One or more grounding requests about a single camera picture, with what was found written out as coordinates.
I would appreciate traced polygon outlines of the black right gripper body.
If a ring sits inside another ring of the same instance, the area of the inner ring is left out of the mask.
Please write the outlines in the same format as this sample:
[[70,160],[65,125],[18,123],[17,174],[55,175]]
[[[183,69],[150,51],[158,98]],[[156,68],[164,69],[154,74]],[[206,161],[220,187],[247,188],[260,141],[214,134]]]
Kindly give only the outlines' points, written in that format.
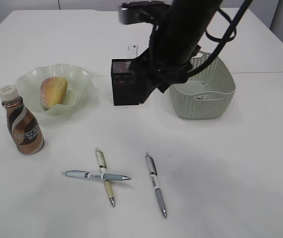
[[191,68],[190,60],[183,64],[164,63],[156,56],[155,39],[151,37],[149,48],[130,64],[129,70],[135,80],[131,94],[139,104],[143,104],[155,89],[163,93],[172,84],[185,82],[186,73]]

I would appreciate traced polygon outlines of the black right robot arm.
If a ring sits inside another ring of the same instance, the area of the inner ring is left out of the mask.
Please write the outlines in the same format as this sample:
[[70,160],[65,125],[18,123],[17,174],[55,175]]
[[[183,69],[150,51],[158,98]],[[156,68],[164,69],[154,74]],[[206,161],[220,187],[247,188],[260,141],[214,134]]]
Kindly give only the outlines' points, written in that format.
[[144,103],[154,89],[165,92],[172,84],[185,83],[190,59],[219,0],[175,0],[149,39],[149,47],[130,65],[134,88],[128,95],[135,105]]

